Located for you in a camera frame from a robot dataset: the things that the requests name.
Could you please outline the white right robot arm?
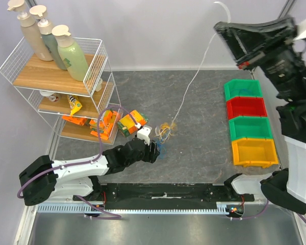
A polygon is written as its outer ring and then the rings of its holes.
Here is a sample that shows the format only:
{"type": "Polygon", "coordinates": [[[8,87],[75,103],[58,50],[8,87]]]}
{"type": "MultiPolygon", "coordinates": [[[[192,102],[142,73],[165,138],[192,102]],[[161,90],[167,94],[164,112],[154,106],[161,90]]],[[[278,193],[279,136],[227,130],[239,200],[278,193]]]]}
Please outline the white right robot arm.
{"type": "Polygon", "coordinates": [[[242,70],[259,67],[277,90],[282,135],[289,166],[261,181],[263,195],[278,206],[306,214],[306,64],[293,45],[306,43],[306,20],[291,16],[260,24],[218,22],[214,30],[242,70]]]}

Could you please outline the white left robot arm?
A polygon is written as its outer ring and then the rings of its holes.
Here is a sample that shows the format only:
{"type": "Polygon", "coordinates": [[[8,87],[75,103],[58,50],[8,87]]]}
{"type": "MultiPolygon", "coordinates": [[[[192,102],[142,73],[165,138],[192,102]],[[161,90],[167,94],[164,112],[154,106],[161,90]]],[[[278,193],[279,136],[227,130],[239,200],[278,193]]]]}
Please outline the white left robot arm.
{"type": "Polygon", "coordinates": [[[159,155],[160,149],[154,140],[146,144],[139,138],[88,158],[53,161],[43,155],[19,174],[21,188],[17,197],[23,199],[26,206],[68,195],[96,201],[102,189],[95,177],[122,172],[140,161],[154,163],[159,155]]]}

